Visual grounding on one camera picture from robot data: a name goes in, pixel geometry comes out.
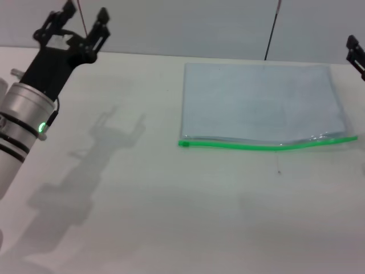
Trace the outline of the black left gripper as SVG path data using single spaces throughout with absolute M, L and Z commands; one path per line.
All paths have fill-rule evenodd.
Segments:
M 39 52 L 19 81 L 50 100 L 56 100 L 72 72 L 80 65 L 94 63 L 96 55 L 109 38 L 110 16 L 102 7 L 85 38 L 63 27 L 76 13 L 72 0 L 61 11 L 49 13 L 43 26 L 33 34 L 40 44 Z

